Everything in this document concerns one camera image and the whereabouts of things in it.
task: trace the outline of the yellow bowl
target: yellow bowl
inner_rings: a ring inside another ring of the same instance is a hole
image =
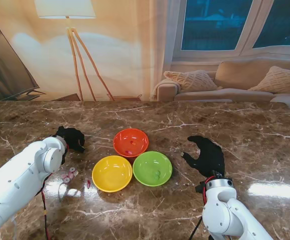
[[[132,165],[122,156],[107,156],[95,164],[91,178],[95,186],[113,193],[125,188],[133,176]]]

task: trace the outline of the pillow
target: pillow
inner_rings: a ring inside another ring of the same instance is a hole
[[[164,76],[180,84],[180,93],[213,91],[217,86],[204,70],[190,72],[166,71]]]
[[[270,92],[276,94],[290,94],[290,70],[272,66],[265,78],[249,91]]]

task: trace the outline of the wooden lamp leg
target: wooden lamp leg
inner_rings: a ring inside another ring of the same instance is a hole
[[[93,90],[92,90],[92,87],[91,87],[90,81],[89,81],[89,79],[88,79],[88,77],[87,77],[87,74],[86,74],[86,70],[85,70],[85,66],[84,66],[84,62],[83,62],[83,58],[82,58],[82,55],[81,55],[81,52],[80,52],[79,46],[77,45],[77,42],[76,42],[76,40],[75,40],[75,38],[74,38],[74,36],[73,36],[73,33],[72,33],[72,30],[73,30],[73,29],[74,29],[74,28],[69,29],[70,38],[71,38],[72,42],[73,42],[74,45],[75,45],[75,48],[76,48],[76,51],[77,51],[77,55],[78,55],[78,57],[79,57],[80,64],[81,64],[81,68],[82,68],[82,70],[83,70],[84,77],[85,77],[85,79],[86,79],[86,82],[87,82],[87,85],[88,85],[89,91],[90,91],[90,93],[91,93],[91,95],[92,95],[92,97],[93,97],[93,99],[94,99],[94,102],[96,102],[96,98],[95,98],[95,96],[94,96],[94,93],[93,93]]]
[[[80,38],[80,36],[79,36],[77,30],[76,30],[75,28],[73,28],[72,30],[73,30],[75,36],[77,37],[78,41],[80,42],[81,46],[82,46],[83,49],[85,50],[85,52],[86,52],[86,54],[87,54],[87,56],[88,56],[88,58],[89,58],[91,64],[93,65],[97,77],[99,78],[99,80],[101,81],[101,83],[104,85],[104,87],[105,87],[106,91],[108,92],[108,95],[110,96],[110,98],[111,98],[113,101],[115,101],[114,98],[113,98],[113,96],[112,96],[112,94],[111,94],[111,92],[110,92],[110,90],[107,88],[107,86],[106,86],[104,80],[103,80],[102,77],[100,76],[100,73],[99,73],[99,71],[98,71],[98,69],[97,69],[97,67],[96,67],[96,65],[95,65],[95,62],[93,61],[92,56],[90,55],[90,53],[89,53],[87,47],[85,46],[85,44],[83,43],[82,39]]]
[[[78,85],[80,100],[81,101],[84,101],[83,94],[82,94],[82,89],[81,89],[80,78],[79,78],[79,72],[78,72],[78,69],[77,69],[77,62],[76,62],[75,50],[74,50],[72,38],[71,38],[71,35],[70,35],[70,29],[67,29],[67,36],[68,36],[68,40],[69,40],[69,44],[70,44],[70,48],[71,48],[71,53],[73,55],[74,67],[75,67],[75,76],[76,76],[76,80],[77,80],[77,85]]]

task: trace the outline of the red cable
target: red cable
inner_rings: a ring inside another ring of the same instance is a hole
[[[210,176],[208,177],[206,180],[205,180],[205,185],[211,180],[213,179],[214,176]],[[204,205],[207,203],[207,198],[206,198],[206,187],[204,186],[203,187],[203,202],[204,202]]]
[[[45,187],[45,181],[51,176],[49,175],[43,182],[43,187],[41,188],[41,199],[43,201],[43,206],[44,206],[44,224],[45,224],[45,234],[46,234],[46,239],[50,240],[49,236],[49,231],[47,228],[47,210],[46,210],[46,204],[45,204],[45,194],[43,193],[44,187]]]

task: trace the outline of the lamp shade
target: lamp shade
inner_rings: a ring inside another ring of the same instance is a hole
[[[94,19],[91,0],[35,0],[37,14],[42,19]]]

